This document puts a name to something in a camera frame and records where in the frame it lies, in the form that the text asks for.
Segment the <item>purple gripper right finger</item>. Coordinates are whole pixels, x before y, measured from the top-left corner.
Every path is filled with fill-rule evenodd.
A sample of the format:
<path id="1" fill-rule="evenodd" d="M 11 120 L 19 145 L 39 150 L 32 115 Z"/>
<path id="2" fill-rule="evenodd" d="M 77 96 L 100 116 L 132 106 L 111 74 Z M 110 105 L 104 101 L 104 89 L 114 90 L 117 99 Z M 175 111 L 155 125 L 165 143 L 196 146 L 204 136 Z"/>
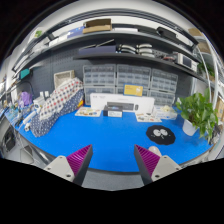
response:
<path id="1" fill-rule="evenodd" d="M 134 156 L 144 185 L 181 170 L 169 156 L 159 156 L 139 145 L 134 146 Z"/>

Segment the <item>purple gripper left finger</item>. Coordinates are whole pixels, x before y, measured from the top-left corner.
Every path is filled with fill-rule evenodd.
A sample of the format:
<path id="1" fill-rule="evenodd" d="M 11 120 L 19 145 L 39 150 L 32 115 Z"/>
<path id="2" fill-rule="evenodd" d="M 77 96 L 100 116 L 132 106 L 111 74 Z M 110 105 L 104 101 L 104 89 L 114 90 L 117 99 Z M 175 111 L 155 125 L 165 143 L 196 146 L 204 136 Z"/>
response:
<path id="1" fill-rule="evenodd" d="M 92 155 L 92 145 L 88 145 L 67 157 L 62 155 L 56 157 L 44 170 L 81 186 Z"/>

